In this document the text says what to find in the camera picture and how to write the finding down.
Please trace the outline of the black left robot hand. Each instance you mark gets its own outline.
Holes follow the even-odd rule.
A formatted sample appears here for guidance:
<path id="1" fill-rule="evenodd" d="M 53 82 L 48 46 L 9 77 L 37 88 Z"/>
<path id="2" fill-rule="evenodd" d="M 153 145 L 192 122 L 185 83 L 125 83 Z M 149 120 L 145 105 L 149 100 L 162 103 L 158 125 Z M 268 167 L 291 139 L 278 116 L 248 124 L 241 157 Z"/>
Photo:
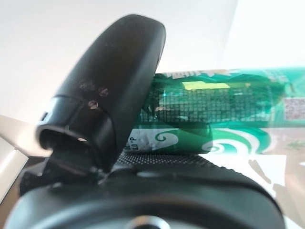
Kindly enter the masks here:
<path id="1" fill-rule="evenodd" d="M 162 23 L 127 15 L 88 48 L 35 128 L 50 150 L 27 169 L 7 229 L 283 229 L 259 184 L 185 149 L 124 154 L 166 38 Z"/>

